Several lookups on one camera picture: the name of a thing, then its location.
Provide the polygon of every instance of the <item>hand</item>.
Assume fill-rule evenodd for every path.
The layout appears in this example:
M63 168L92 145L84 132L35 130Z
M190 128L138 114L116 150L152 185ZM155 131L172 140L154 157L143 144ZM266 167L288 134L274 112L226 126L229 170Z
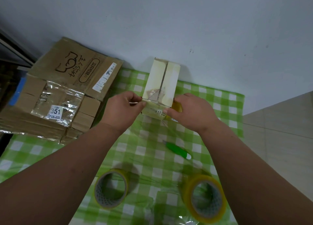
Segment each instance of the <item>hand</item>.
M129 102L138 103L130 106ZM123 133L134 123L145 106L146 102L142 101L142 97L131 91L123 92L109 98L100 123L107 124Z
M172 108L165 108L163 112L198 134L220 122L212 106L205 99L185 93L175 97L174 101L182 105L182 112L177 112Z

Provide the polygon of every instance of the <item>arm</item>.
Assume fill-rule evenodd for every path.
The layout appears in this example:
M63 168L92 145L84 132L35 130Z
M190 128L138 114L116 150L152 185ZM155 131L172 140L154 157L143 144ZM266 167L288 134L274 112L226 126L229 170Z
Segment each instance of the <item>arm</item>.
M309 224L313 202L288 183L215 115L211 105L190 93L175 101L183 112L170 117L201 136L227 201L239 224Z
M1 183L0 224L68 224L107 152L145 104L133 92L110 98L96 127Z

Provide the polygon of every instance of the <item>white wall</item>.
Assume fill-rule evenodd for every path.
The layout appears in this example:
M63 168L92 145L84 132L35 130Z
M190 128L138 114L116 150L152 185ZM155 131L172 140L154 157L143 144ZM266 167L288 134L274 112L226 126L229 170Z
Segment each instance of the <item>white wall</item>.
M178 62L245 114L313 90L313 0L0 0L0 28L35 57L67 36L140 71Z

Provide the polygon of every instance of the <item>right hand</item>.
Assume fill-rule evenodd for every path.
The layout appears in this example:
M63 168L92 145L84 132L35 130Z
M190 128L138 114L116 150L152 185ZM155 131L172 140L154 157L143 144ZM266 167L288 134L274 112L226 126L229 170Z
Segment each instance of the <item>right hand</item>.
M205 99L185 93L175 97L174 101L182 105L182 112L177 112L172 108L165 108L163 112L198 134L220 122L212 106Z

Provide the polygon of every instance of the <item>yellow tape roll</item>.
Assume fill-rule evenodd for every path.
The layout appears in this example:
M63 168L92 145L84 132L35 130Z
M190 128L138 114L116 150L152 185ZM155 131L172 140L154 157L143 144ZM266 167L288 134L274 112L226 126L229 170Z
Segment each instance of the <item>yellow tape roll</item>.
M125 184L125 187L124 187L125 190L124 190L123 196L119 199L107 198L102 192L103 187L104 187L105 177L112 175L112 174L117 174L120 177L122 177L124 184ZM128 183L129 183L129 178L127 176L127 172L123 170L111 169L108 172L104 173L102 176L98 178L95 184L94 195L95 195L95 199L97 203L104 209L112 209L112 208L117 207L120 203L123 202L123 200L125 199L128 193Z
M197 207L193 200L194 191L200 184L207 183L212 191L210 203L207 207ZM184 184L182 191L184 204L191 215L202 223L215 223L220 220L225 213L226 198L220 183L211 176L195 174L190 176Z

